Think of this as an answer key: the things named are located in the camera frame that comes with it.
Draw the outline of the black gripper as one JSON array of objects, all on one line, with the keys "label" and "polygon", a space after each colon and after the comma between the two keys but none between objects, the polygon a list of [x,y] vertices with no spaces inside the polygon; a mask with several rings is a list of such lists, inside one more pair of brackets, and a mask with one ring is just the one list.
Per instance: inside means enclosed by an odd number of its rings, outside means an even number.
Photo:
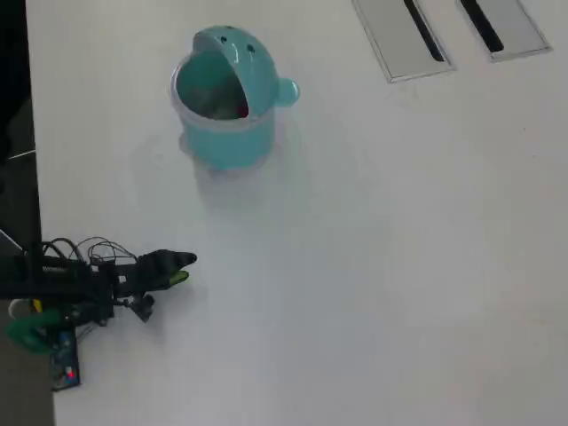
[{"label": "black gripper", "polygon": [[182,269],[197,259],[191,252],[158,249],[140,256],[135,264],[103,263],[100,275],[113,298],[124,298],[175,287],[189,278]]}]

